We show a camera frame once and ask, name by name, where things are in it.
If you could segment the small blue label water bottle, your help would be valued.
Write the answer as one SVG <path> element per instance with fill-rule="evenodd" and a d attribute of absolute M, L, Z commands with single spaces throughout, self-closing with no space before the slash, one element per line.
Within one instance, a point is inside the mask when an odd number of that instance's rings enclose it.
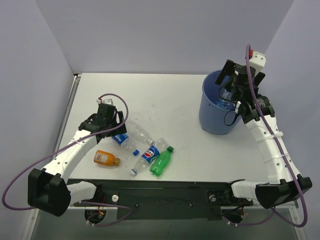
<path fill-rule="evenodd" d="M 215 102 L 215 105 L 221 109 L 225 109 L 225 110 L 232 110 L 234 109 L 234 104 L 232 102 L 229 102 L 229 101 L 225 101 L 223 99 L 218 99 L 216 102 Z"/>

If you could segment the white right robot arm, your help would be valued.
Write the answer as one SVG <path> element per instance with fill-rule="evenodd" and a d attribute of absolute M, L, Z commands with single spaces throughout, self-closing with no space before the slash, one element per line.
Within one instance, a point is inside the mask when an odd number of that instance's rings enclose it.
<path fill-rule="evenodd" d="M 240 199 L 257 200 L 262 207 L 270 209 L 301 199 L 313 184 L 309 177 L 301 175 L 291 160 L 271 101 L 258 93 L 258 85 L 265 74 L 256 73 L 252 66 L 249 69 L 250 72 L 246 66 L 227 60 L 215 83 L 231 93 L 228 102 L 234 105 L 236 117 L 242 118 L 254 136 L 268 181 L 233 181 L 223 192 L 223 198 L 230 205 Z"/>

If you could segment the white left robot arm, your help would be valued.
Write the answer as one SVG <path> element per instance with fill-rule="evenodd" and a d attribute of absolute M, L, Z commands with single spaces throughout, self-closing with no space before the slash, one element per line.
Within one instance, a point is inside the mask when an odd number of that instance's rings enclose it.
<path fill-rule="evenodd" d="M 102 139 L 126 132 L 124 114 L 112 100 L 101 102 L 97 113 L 83 121 L 72 140 L 42 169 L 34 168 L 28 175 L 27 202 L 30 206 L 63 215 L 68 207 L 81 201 L 99 205 L 103 193 L 90 182 L 68 185 L 68 179 L 83 157 Z"/>

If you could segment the clear bottle white cap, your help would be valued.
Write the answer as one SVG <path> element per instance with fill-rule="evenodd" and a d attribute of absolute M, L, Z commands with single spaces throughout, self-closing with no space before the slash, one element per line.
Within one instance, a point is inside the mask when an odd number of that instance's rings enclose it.
<path fill-rule="evenodd" d="M 220 90 L 219 90 L 219 98 L 218 98 L 218 100 L 225 100 L 225 101 L 228 101 L 230 103 L 233 103 L 233 101 L 232 101 L 232 93 L 227 91 L 225 88 L 221 87 Z"/>

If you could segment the green plastic bottle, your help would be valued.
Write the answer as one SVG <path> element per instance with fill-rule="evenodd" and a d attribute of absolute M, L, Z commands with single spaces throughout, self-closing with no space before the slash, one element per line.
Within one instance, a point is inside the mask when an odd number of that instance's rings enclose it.
<path fill-rule="evenodd" d="M 155 159 L 155 162 L 150 166 L 149 171 L 156 177 L 160 177 L 171 161 L 173 151 L 174 148 L 169 146 Z"/>

